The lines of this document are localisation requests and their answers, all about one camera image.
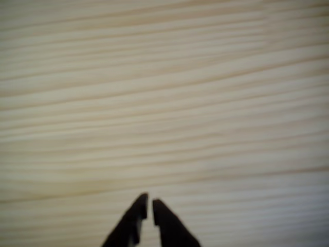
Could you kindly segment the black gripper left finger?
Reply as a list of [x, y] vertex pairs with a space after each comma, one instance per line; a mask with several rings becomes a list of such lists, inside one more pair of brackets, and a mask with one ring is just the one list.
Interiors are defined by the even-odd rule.
[[123, 214], [102, 247], [130, 247], [140, 243], [142, 222], [148, 215], [148, 193], [140, 194]]

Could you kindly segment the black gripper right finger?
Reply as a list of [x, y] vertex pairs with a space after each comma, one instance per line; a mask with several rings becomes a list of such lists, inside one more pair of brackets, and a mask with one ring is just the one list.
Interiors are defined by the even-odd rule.
[[159, 227], [162, 247], [200, 247], [199, 241], [160, 199], [152, 201], [154, 225]]

